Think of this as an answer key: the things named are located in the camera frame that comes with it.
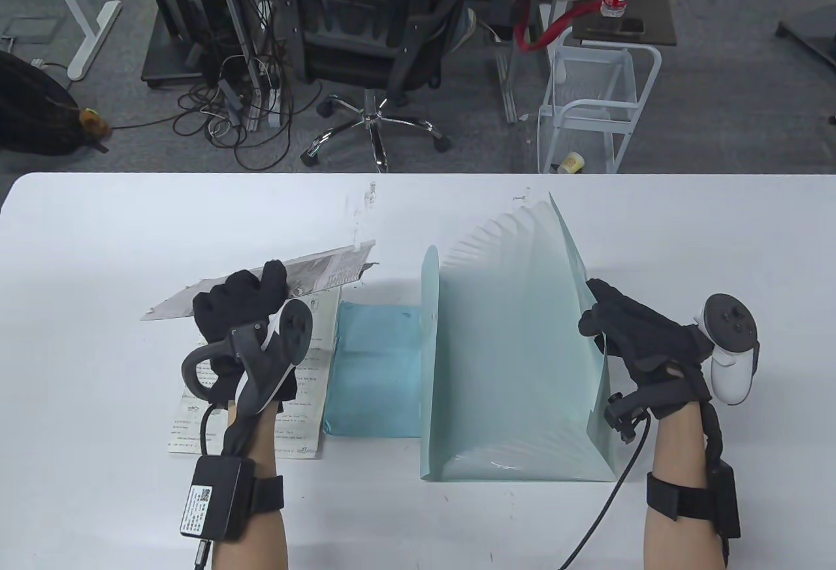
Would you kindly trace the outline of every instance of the black glove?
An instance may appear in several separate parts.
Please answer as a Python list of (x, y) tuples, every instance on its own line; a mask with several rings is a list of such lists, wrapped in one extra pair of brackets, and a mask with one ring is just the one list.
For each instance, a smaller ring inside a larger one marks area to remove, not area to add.
[[(287, 300), (287, 293), (287, 270), (283, 263), (268, 261), (260, 281), (253, 272), (241, 270), (208, 293), (198, 293), (192, 301), (195, 323), (207, 343), (219, 342), (236, 326), (268, 322), (269, 316), (280, 310)], [(235, 390), (244, 368), (229, 356), (213, 358), (209, 363), (217, 374), (217, 382), (209, 390), (209, 402), (226, 409), (227, 403), (235, 400)], [(296, 373), (293, 370), (274, 400), (281, 403), (295, 398)]]
[[(587, 286), (597, 304), (583, 312), (577, 330), (585, 337), (595, 337), (601, 352), (606, 336), (607, 355), (624, 359), (639, 388), (678, 380), (680, 373), (692, 392), (689, 401), (711, 399), (702, 362), (711, 356), (714, 344), (696, 325), (678, 325), (597, 278), (588, 280)], [(686, 402), (680, 401), (651, 411), (661, 419), (684, 405)]]

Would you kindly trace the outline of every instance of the office chair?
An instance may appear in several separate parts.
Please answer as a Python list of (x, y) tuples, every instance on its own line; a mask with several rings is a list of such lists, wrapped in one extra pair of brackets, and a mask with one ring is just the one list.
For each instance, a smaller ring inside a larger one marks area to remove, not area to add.
[(433, 136), (435, 149), (447, 151), (449, 138), (426, 119), (384, 114), (404, 93), (442, 82), (442, 57), (450, 48), (465, 0), (274, 0), (278, 38), (299, 80), (329, 80), (363, 87), (364, 102), (355, 104), (329, 95), (317, 113), (329, 117), (335, 108), (355, 115), (327, 129), (302, 153), (302, 163), (319, 163), (319, 149), (335, 136), (364, 126), (370, 134), (374, 163), (388, 170), (380, 137), (382, 123), (400, 123)]

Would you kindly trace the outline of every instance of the chair wheel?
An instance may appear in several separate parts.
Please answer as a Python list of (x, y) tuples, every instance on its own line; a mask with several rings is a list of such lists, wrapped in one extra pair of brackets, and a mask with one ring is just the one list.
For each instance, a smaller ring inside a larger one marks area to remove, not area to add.
[(432, 144), (436, 147), (436, 152), (447, 152), (447, 150), (450, 150), (453, 142), (450, 141), (450, 137), (441, 137), (441, 139), (433, 137)]
[(302, 159), (302, 165), (305, 167), (314, 167), (314, 165), (319, 165), (319, 155), (308, 155), (307, 152), (302, 152), (302, 155), (299, 156)]
[(334, 114), (334, 103), (322, 101), (316, 105), (316, 112), (322, 117), (331, 117)]

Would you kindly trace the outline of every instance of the qr code label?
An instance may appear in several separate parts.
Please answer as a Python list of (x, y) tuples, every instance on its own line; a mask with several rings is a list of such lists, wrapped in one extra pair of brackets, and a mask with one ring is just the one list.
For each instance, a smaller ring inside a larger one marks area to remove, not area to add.
[(200, 537), (203, 533), (203, 523), (206, 522), (206, 510), (209, 499), (212, 498), (212, 487), (194, 484), (189, 490), (189, 498), (185, 502), (183, 519), (180, 521), (180, 533)]

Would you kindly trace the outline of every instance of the white table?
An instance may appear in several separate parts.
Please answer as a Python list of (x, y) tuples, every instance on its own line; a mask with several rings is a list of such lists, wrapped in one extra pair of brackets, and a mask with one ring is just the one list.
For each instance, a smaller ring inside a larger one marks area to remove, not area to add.
[[(414, 302), (428, 245), (549, 190), (590, 274), (681, 321), (718, 291), (755, 311), (755, 390), (720, 406), (745, 537), (732, 567), (831, 567), (836, 178), (141, 174), (28, 175), (3, 205), (0, 567), (191, 567), (194, 459), (165, 442), (197, 329), (141, 323), (146, 308), (370, 238), (379, 265), (344, 298)], [(640, 567), (650, 462), (577, 568)], [(329, 437), (321, 459), (281, 462), (293, 570), (554, 568), (610, 490), (424, 483), (418, 467), (418, 442), (392, 439)]]

